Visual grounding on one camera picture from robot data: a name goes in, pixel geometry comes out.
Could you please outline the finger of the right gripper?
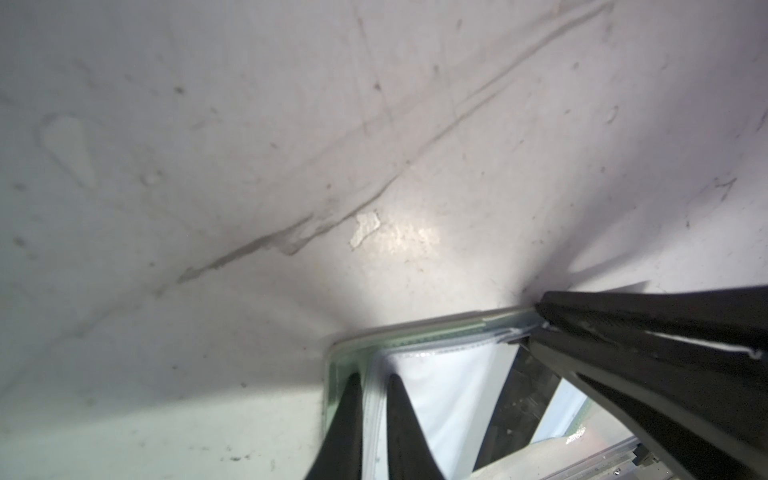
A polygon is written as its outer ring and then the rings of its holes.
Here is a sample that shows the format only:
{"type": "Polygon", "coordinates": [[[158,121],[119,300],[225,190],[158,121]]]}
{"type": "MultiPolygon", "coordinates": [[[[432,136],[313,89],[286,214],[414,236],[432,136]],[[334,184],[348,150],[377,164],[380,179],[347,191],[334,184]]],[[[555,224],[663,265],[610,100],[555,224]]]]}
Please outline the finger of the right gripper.
{"type": "Polygon", "coordinates": [[[767,358],[766,286],[671,294],[550,291],[536,311],[563,332],[618,345],[658,338],[767,358]]]}
{"type": "Polygon", "coordinates": [[[536,330],[534,357],[620,420],[680,479],[767,476],[767,380],[536,330]]]}

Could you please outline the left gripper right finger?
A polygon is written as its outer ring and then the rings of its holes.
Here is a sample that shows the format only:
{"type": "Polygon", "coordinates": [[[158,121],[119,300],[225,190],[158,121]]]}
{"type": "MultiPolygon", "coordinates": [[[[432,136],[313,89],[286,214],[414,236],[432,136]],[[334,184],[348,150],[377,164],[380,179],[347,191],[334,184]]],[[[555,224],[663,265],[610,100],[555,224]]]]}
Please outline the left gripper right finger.
{"type": "Polygon", "coordinates": [[[386,422],[389,478],[443,480],[405,385],[396,374],[392,374],[387,381],[386,422]]]}

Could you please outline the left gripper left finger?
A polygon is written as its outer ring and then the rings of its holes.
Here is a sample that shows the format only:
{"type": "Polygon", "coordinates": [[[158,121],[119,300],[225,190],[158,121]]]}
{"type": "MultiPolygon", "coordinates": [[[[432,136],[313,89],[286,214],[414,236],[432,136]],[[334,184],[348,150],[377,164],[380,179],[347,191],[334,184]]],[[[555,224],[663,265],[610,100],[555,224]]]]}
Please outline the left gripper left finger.
{"type": "Polygon", "coordinates": [[[346,382],[338,407],[306,480],[360,480],[363,455],[363,389],[359,373],[346,382]]]}

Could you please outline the thin dark credit card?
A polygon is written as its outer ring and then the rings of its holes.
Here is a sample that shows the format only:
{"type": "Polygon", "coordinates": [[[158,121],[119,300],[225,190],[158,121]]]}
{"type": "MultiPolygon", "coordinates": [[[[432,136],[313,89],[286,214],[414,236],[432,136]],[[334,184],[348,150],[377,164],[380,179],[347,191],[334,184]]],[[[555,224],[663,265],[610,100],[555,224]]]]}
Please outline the thin dark credit card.
{"type": "Polygon", "coordinates": [[[528,446],[561,378],[521,346],[509,370],[473,470],[528,446]]]}

